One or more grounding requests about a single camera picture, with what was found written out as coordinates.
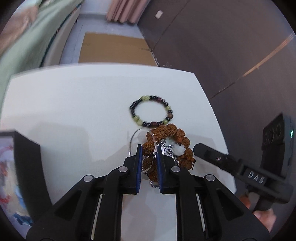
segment white table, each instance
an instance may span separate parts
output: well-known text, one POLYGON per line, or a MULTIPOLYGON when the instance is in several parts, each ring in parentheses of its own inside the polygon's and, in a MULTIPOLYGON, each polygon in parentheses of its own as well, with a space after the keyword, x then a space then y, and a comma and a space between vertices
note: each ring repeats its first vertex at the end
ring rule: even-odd
MULTIPOLYGON (((194 144, 223 153, 227 147, 211 105, 193 73, 124 64, 58 66, 15 76, 8 87, 1 130, 16 129, 41 145, 47 189, 56 203, 84 175, 107 175, 123 164, 128 143, 138 128, 129 106, 142 95, 166 99, 174 123, 194 144)), ((139 105, 145 121, 160 121, 164 108, 139 105)), ((145 132, 134 139, 145 142, 145 132)), ((233 193, 234 178, 197 159, 191 173, 214 174, 233 193)), ((161 195, 142 180, 140 193, 124 196, 122 240, 176 240, 174 195, 161 195)))

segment white wall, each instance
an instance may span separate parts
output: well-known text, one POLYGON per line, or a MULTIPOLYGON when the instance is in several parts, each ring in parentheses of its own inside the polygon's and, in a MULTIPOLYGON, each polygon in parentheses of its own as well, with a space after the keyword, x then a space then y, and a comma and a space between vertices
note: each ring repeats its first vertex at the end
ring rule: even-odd
POLYGON ((106 14, 112 0, 85 0, 80 14, 106 14))

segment human hand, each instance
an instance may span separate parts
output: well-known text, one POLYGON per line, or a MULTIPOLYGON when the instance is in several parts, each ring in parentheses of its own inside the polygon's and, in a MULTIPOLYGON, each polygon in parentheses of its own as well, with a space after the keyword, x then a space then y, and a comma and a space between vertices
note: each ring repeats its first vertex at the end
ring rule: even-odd
MULTIPOLYGON (((251 207, 251 202, 247 195, 241 195, 239 199, 247 208, 251 207)), ((276 221, 276 215, 274 214, 272 208, 267 211, 254 211, 253 214, 268 229, 269 232, 272 230, 276 221)))

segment beaded bracelet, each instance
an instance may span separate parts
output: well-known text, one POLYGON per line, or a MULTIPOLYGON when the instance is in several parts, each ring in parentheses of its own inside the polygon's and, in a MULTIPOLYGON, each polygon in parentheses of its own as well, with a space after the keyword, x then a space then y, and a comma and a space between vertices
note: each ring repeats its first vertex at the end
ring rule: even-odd
POLYGON ((142 96, 140 99, 136 100, 135 102, 133 102, 131 104, 130 110, 131 110, 131 115, 132 115, 134 121, 139 126, 142 126, 142 127, 149 127, 150 128, 150 127, 158 127, 160 125, 166 125, 173 118, 173 114, 172 114, 173 111, 171 110, 171 108, 168 105, 168 103, 164 99, 162 99, 162 98, 160 98, 160 97, 158 97, 156 95, 154 95, 154 96, 152 96, 152 95, 150 95, 150 96, 149 95, 142 96), (163 121, 160 121, 160 122, 155 122, 155 121, 153 121, 153 122, 145 122, 145 121, 142 121, 140 119, 140 117, 135 114, 135 108, 142 101, 156 101, 158 103, 163 104, 164 107, 165 107, 165 109, 166 109, 166 111, 168 112, 167 117, 163 121))

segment tiled floor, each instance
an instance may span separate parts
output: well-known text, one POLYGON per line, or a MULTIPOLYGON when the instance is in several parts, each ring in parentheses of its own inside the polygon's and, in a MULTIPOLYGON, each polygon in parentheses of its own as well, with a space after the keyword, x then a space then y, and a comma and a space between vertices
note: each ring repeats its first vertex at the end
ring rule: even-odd
POLYGON ((80 15, 67 39, 60 64, 78 63, 86 32, 143 38, 137 25, 109 23, 100 15, 80 15))

